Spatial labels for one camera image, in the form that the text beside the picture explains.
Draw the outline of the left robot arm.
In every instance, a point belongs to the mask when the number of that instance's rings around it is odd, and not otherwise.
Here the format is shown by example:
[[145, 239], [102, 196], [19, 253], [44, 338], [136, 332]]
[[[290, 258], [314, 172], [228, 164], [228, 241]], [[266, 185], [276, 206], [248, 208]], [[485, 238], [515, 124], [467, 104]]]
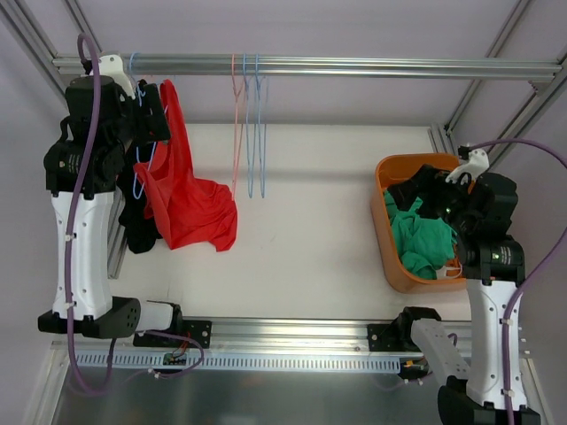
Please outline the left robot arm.
[[128, 151], [170, 136], [158, 87], [137, 87], [140, 98], [110, 76], [83, 76], [66, 88], [61, 136], [43, 160], [58, 229], [56, 297], [37, 320], [44, 333], [112, 339], [153, 330], [165, 346], [183, 339], [178, 306], [114, 296], [108, 282], [107, 232]]

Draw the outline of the green tank top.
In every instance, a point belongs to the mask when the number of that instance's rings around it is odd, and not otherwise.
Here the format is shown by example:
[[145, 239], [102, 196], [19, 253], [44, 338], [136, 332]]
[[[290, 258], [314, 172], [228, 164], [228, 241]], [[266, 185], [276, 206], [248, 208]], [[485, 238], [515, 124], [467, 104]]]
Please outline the green tank top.
[[419, 278], [437, 280], [439, 271], [446, 270], [447, 263], [456, 259], [454, 231], [442, 219], [421, 217], [417, 213], [423, 203], [420, 197], [403, 211], [386, 190], [384, 203], [401, 264]]

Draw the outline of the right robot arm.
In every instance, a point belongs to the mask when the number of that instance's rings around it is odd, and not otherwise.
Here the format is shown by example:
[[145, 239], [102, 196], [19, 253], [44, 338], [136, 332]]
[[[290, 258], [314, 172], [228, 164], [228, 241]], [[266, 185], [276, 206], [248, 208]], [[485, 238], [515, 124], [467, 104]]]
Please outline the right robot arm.
[[462, 359], [431, 308], [407, 307], [393, 323], [397, 344], [419, 349], [439, 383], [444, 424], [539, 424], [524, 394], [518, 353], [520, 290], [525, 282], [522, 246], [509, 235], [517, 186], [500, 174], [449, 173], [423, 165], [389, 189], [397, 207], [416, 199], [418, 214], [441, 219], [456, 233], [471, 314], [471, 357]]

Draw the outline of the light blue wire hanger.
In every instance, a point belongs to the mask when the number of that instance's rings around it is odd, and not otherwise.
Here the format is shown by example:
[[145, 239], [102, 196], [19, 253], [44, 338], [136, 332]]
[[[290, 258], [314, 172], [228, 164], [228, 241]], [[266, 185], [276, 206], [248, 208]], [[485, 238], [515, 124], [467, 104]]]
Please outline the light blue wire hanger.
[[267, 125], [262, 122], [262, 82], [265, 78], [260, 75], [260, 55], [256, 54], [254, 58], [254, 84], [255, 84], [255, 135], [258, 146], [259, 158], [259, 180], [260, 180], [260, 196], [265, 197], [266, 187], [266, 133]]

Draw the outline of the white tank top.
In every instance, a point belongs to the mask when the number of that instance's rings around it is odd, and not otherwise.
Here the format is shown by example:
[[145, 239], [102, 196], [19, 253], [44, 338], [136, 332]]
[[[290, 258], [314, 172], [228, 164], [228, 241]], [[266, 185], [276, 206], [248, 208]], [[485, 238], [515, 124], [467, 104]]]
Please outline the white tank top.
[[462, 278], [462, 264], [458, 259], [449, 260], [436, 271], [438, 280], [455, 280]]

